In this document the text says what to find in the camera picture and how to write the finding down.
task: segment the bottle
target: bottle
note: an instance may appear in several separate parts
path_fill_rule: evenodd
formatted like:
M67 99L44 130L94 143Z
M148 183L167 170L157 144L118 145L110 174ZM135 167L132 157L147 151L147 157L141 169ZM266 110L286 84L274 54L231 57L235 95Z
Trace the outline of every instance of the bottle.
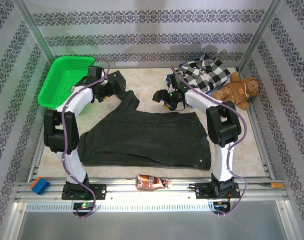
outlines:
M136 176L135 187L140 190L170 189L172 187L172 181L160 179L156 176L139 174Z

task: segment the green basket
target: green basket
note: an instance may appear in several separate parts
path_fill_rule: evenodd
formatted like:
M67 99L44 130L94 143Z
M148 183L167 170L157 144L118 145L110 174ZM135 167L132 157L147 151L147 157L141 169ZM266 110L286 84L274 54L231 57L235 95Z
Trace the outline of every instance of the green basket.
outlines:
M61 56L56 59L38 95L38 103L51 109L62 105L72 94L72 86L87 75L88 66L93 61L88 56Z

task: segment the patterned wallpaper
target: patterned wallpaper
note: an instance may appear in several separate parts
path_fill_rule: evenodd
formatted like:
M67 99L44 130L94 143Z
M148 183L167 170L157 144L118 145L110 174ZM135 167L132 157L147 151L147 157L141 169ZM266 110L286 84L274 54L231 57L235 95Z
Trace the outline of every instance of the patterned wallpaper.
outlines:
M113 67L169 67L206 52L237 66L271 0L29 0L55 56L105 56Z
M304 234L304 0L283 2L247 68L260 82L253 103L269 157Z
M38 93L49 66L10 0L0 0L0 239L40 134Z

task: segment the cable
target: cable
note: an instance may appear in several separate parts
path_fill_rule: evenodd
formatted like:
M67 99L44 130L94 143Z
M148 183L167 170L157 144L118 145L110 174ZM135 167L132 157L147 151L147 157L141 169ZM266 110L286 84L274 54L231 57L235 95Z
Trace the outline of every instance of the cable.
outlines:
M75 215L77 218L79 219L84 219L84 218L87 218L89 215L91 215L94 210L95 210L95 207L96 207L96 197L95 197L95 193L93 192L93 190L91 190L88 186L86 186L85 184L83 184L82 182L78 181L72 174L71 172L68 171L67 167L66 167L66 163L65 163L65 155L67 154L67 140L68 140L68 137L67 137L67 130L66 130L66 122L65 122L65 110L68 108L68 104L73 100L73 98L78 95L80 92L84 91L85 89L95 85L95 84L100 84L102 83L105 78L107 77L109 71L110 71L110 63L109 61L103 59L103 58L98 58L98 59L95 59L92 63L92 65L94 64L94 62L98 62L98 61L105 61L107 63L107 72L106 74L104 74L104 76L100 79L98 79L97 81L91 83L91 84L88 84L87 86L84 86L83 88L81 88L78 92L75 92L74 94L72 94L72 96L70 98L68 98L68 100L66 101L64 107L63 107L63 110L62 110L62 124L63 124L63 132L64 132L64 141L65 141L65 145L64 145L64 152L62 154L62 159L63 159L63 167L64 167L64 170L65 172L67 173L68 176L71 177L71 179L73 179L75 182L77 182L79 185L81 185L82 187L84 187L85 189L87 189L92 195L93 195L93 207L92 209L84 216L79 216L78 215L78 211L79 209L76 210L75 212Z
M241 116L241 114L239 114L235 109L233 109L232 107L228 106L228 105L225 105L219 101L216 101L214 98L206 95L205 93L201 92L201 91L198 91L196 90L195 88L193 88L187 81L185 81L185 79L183 79L181 76L179 76L175 70L175 68L173 66L171 66L171 70L173 71L173 73L187 86L189 87L191 90L193 90L194 92L196 92L197 94L201 95L202 97L206 98L207 100L210 100L212 103L214 104L217 104L217 105L220 105L224 108L227 108L229 110L231 110L233 113L235 113L242 121L243 123L243 127L244 127L244 134L243 136L241 137L240 140L236 141L234 144L232 144L229 148L228 148L228 152L227 152L227 158L226 158L226 164L227 164L227 170L229 171L229 173L235 177L235 178L238 178L238 179L242 179L245 183L244 185L244 190L243 190L243 193L241 194L240 198L238 199L238 201L236 202L236 204L231 208L231 210L228 212L228 213L224 213L222 211L219 211L217 210L219 213L217 214L217 216L227 216L229 215L230 213L232 213L234 211L234 209L236 209L236 207L238 206L238 204L240 203L240 201L242 200L245 192L246 192L246 189L247 189L247 180L246 178L242 177L242 176L239 176L239 175L236 175L232 172L232 170L230 169L230 165L229 165L229 159L230 159L230 154L231 154L231 150L233 149L233 147L235 147L236 145L238 145L240 142L242 142L245 137L246 137L246 134L247 134L247 127L246 127L246 122L244 120L244 118Z

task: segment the teddy bear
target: teddy bear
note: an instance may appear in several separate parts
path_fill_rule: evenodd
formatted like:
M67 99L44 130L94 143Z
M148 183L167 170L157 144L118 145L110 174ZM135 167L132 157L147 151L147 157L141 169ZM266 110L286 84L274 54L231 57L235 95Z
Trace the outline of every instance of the teddy bear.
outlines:
M212 97L225 101L231 101L243 110L249 108L248 98L258 94L258 81L255 78L240 79L238 72L232 73L231 82L212 93Z

